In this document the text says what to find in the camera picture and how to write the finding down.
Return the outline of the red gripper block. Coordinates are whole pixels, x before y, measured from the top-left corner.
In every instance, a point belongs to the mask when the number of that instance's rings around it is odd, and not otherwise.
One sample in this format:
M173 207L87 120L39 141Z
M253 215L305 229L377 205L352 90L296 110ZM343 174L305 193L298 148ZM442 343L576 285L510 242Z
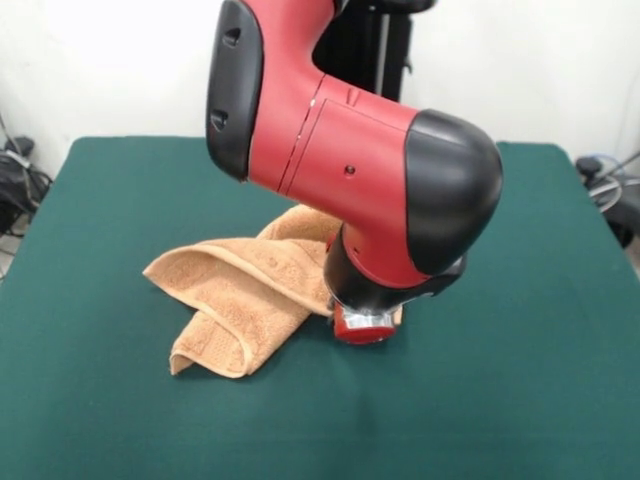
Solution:
M399 309L382 313L356 311L337 304L333 311L334 336L347 344L367 345L391 338L399 326Z

